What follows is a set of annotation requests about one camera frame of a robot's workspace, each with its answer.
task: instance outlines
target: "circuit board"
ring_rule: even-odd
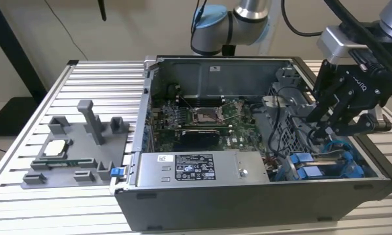
[[[266,154],[257,120],[245,100],[223,99],[219,107],[181,107],[167,101],[153,113],[158,152],[239,149]]]

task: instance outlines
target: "blue latch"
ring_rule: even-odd
[[[126,169],[125,168],[114,168],[111,170],[111,177],[123,177],[126,174]]]

